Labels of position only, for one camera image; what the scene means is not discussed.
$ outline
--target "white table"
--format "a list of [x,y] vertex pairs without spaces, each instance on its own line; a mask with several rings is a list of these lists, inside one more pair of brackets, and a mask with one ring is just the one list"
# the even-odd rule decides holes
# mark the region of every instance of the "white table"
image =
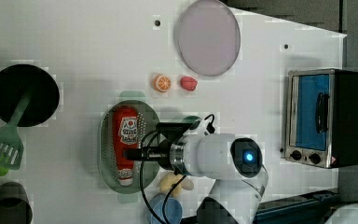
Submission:
[[[337,187],[337,169],[285,161],[279,149],[287,72],[340,68],[344,35],[232,9],[241,29],[239,59],[222,76],[197,76],[172,41],[175,21],[192,2],[0,0],[0,70],[36,64],[55,76],[62,94],[52,119],[19,129],[26,148],[21,169],[0,178],[26,188],[34,224],[146,223],[142,198],[120,203],[98,172],[100,121],[124,90],[144,91],[163,120],[214,112],[220,133],[254,138],[269,173],[263,202]],[[157,93],[150,86],[154,73],[174,82],[194,76],[198,90],[186,93],[175,84]],[[213,184],[192,179],[196,188],[179,198],[185,217],[196,214]],[[146,189],[149,199],[158,182]]]

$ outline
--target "oval plate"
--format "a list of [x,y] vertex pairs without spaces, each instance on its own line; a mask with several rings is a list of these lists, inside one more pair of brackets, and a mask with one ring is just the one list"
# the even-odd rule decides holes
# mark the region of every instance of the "oval plate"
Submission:
[[179,20],[177,41],[188,67],[200,75],[218,76],[236,62],[241,33],[228,7],[215,0],[199,0]]
[[[120,105],[130,105],[133,106],[138,111],[138,128],[139,128],[139,138],[142,139],[146,133],[156,129],[156,125],[159,123],[158,115],[152,107],[147,105],[144,102],[129,100],[123,101],[115,106],[113,106],[109,111],[103,116],[103,121],[101,122],[100,129],[100,155],[98,167],[100,170],[101,177],[103,182],[110,189],[122,193],[122,194],[133,194],[139,192],[139,174],[140,174],[140,162],[136,161],[133,168],[133,177],[132,185],[123,187],[118,183],[117,176],[117,166],[115,153],[113,149],[113,141],[110,136],[112,136],[112,115],[113,111],[117,106]],[[149,136],[145,142],[148,142],[152,136]],[[145,162],[144,167],[144,187],[146,188],[150,183],[156,178],[159,170],[158,162],[156,161],[147,161]]]

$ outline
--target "black pan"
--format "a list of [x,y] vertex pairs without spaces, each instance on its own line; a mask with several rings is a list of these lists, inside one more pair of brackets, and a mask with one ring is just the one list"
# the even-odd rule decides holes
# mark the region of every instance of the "black pan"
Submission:
[[35,86],[19,127],[31,127],[48,120],[60,102],[60,92],[53,77],[45,70],[16,64],[0,72],[0,119],[9,122],[25,90]]

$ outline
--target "orange fruit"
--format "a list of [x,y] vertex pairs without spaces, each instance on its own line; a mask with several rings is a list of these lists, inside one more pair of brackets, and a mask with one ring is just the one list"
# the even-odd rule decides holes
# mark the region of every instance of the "orange fruit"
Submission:
[[171,80],[167,76],[157,75],[154,78],[154,88],[156,91],[165,92],[171,87]]

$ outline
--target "red fruit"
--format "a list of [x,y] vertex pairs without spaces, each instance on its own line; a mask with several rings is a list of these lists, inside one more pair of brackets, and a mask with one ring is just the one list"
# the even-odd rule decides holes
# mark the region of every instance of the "red fruit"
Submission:
[[194,91],[197,88],[199,82],[193,77],[182,77],[180,79],[180,84],[183,89],[187,91]]

